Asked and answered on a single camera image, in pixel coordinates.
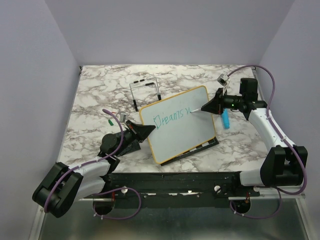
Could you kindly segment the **white whiteboard marker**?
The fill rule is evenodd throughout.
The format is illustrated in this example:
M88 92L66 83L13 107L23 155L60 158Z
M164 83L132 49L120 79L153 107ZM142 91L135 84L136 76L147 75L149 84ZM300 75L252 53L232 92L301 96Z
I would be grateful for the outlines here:
M199 112L199 111L201 111L201 110L202 110L202 108L200 107L200 108L197 108L197 109L195 109L195 110L192 110L190 113Z

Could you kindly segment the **yellow framed whiteboard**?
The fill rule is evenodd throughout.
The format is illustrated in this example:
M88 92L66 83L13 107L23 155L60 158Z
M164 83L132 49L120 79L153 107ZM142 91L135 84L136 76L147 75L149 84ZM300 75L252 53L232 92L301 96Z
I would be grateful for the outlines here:
M216 137L212 114L193 112L208 101L208 90L200 85L139 110L142 124L155 126L147 139L157 164L165 163Z

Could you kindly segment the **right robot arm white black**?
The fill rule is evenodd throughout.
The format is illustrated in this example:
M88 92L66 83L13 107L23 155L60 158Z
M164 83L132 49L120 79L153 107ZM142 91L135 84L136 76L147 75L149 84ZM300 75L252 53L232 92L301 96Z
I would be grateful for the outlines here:
M258 81L255 78L240 80L239 95L228 95L219 88L214 98L201 107L201 111L221 115L223 110L238 110L259 133L268 154L259 169L241 171L238 179L230 183L230 191L241 196L248 186L282 187L303 183L303 169L308 152L287 138L273 121L267 103L258 100Z

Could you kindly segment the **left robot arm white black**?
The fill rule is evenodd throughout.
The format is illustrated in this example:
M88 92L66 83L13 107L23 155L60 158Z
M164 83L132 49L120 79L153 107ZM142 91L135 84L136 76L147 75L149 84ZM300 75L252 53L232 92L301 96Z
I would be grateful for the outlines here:
M55 163L34 191L32 200L46 213L60 218L74 201L96 194L101 198L107 197L111 185L103 178L117 168L121 154L133 143L142 143L155 129L155 125L127 120L120 132L108 133L102 138L99 153L94 159L71 165Z

